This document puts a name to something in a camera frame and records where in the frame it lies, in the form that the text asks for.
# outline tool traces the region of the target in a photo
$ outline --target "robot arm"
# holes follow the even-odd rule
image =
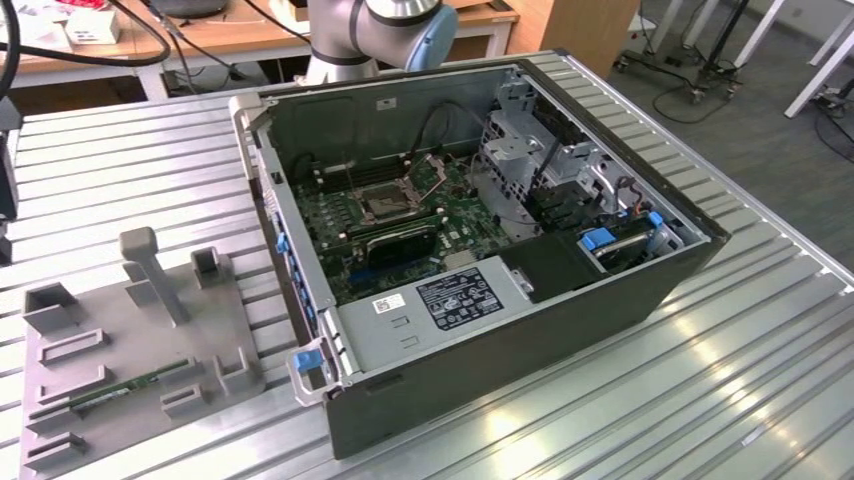
[[[435,68],[456,34],[456,11],[442,0],[311,0],[308,16],[307,85],[372,77],[376,60],[407,71]]]

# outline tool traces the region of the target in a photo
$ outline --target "blue latch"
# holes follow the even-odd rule
[[[288,237],[284,235],[284,232],[279,234],[279,238],[276,239],[276,252],[279,255],[284,254],[291,249],[288,245]]]
[[[587,247],[587,250],[591,252],[606,245],[614,243],[616,241],[616,237],[611,234],[607,228],[596,228],[584,234],[582,237],[582,244]]]
[[[320,350],[308,350],[293,355],[293,365],[299,373],[305,373],[323,365],[323,353]]]
[[[664,218],[658,212],[650,212],[650,216],[647,218],[650,219],[650,223],[655,228],[660,227],[664,224]]]

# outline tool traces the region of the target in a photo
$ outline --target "metal bracket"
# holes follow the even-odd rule
[[[252,169],[252,159],[249,157],[245,135],[252,123],[264,114],[264,111],[265,106],[257,93],[243,93],[231,97],[228,100],[228,113],[235,128],[240,161],[243,162],[243,173],[245,174],[247,180],[255,178],[255,171]]]
[[[293,363],[293,358],[299,353],[309,352],[312,350],[323,351],[321,346],[324,342],[325,342],[324,337],[319,337],[313,339],[301,347],[291,350],[288,352],[287,359],[285,359],[287,365],[288,365],[288,374],[291,375],[291,383],[293,384],[293,392],[296,393],[296,401],[304,407],[309,407],[312,405],[321,403],[323,396],[325,395],[325,393],[331,392],[332,390],[335,390],[342,386],[338,383],[330,382],[330,379],[327,378],[328,383],[325,384],[325,386],[316,390],[312,389],[309,386],[305,385],[303,375],[301,373],[299,373],[299,370],[296,369],[296,364]]]

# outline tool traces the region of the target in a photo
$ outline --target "white box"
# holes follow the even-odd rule
[[[115,10],[77,11],[68,17],[65,33],[76,45],[107,45],[119,43],[121,29]]]

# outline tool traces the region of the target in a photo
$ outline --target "green circuit board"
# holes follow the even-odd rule
[[[415,165],[407,177],[411,190],[423,197],[415,209],[411,203],[408,207],[403,205],[399,179],[396,184],[384,181],[335,193],[321,193],[312,184],[295,186],[297,207],[339,305],[447,271],[459,264],[460,257],[479,260],[511,243],[494,222],[492,212],[471,194],[467,164],[458,160],[446,163],[442,173],[447,178],[440,184],[440,172],[434,165],[428,162]],[[370,224],[366,210],[376,216],[406,210],[403,213],[410,216]],[[376,239],[419,229],[435,232],[435,244],[427,244],[430,253],[398,265],[370,268],[366,250],[370,251]]]

